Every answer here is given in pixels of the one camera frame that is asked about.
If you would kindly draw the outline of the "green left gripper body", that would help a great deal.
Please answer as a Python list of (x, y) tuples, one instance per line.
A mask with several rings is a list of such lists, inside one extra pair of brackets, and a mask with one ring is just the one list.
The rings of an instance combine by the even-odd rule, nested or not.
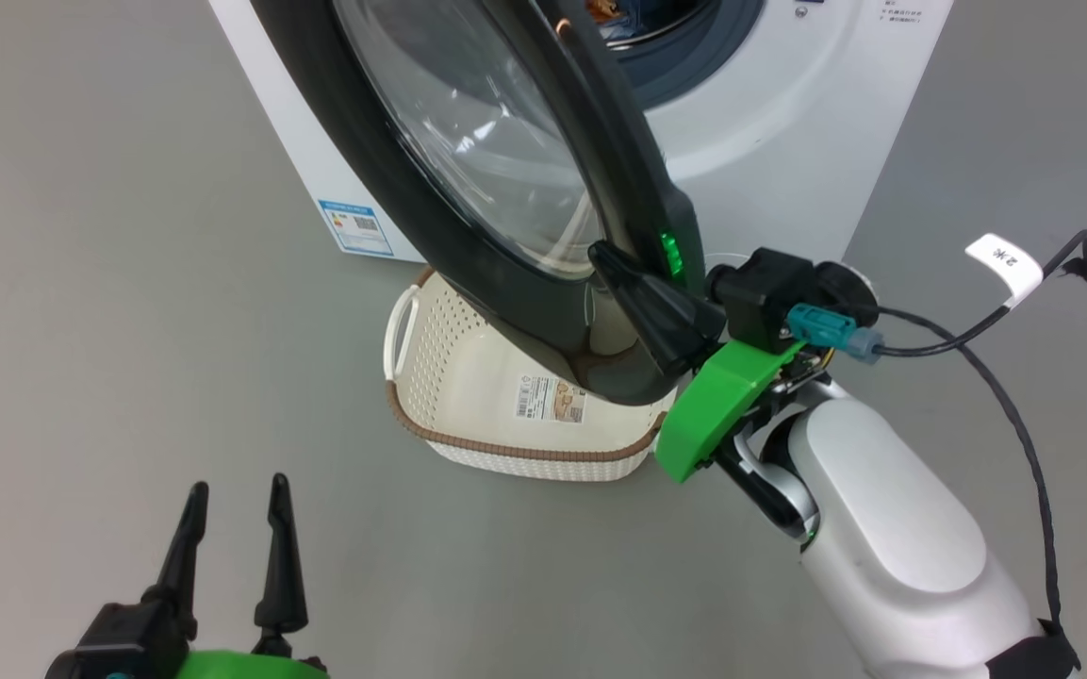
[(192, 652), (187, 656), (178, 679), (274, 679), (274, 678), (327, 678), (321, 663), (310, 658), (293, 661), (274, 654), (247, 654), (228, 650)]

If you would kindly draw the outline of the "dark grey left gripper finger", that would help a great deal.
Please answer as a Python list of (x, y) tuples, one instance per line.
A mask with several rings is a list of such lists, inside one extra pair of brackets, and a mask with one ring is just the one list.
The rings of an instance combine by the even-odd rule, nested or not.
[(207, 533), (207, 481), (195, 482), (182, 510), (180, 520), (170, 541), (157, 582), (142, 593), (143, 603), (163, 602), (168, 605), (177, 631), (188, 641), (193, 641), (198, 636), (193, 594), (198, 546)]
[(255, 606), (254, 624), (260, 629), (260, 637), (254, 654), (291, 657), (288, 634), (305, 629), (309, 614), (292, 494), (283, 473), (272, 478), (267, 521), (272, 540), (266, 584)]

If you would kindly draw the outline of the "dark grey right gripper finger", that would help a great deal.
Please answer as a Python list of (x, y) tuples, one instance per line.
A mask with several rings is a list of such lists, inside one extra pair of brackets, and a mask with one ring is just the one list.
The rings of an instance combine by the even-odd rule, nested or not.
[(727, 314), (646, 271), (616, 246), (596, 241), (587, 256), (663, 375), (696, 370), (719, 349)]

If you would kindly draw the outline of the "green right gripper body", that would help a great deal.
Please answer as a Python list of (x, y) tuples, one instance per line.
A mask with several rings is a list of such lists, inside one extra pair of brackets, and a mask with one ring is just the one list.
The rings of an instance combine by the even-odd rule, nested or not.
[(688, 481), (773, 383), (801, 383), (817, 377), (830, 360), (830, 351), (802, 342), (778, 354), (737, 340), (719, 348), (661, 422), (654, 447), (660, 468), (676, 483)]

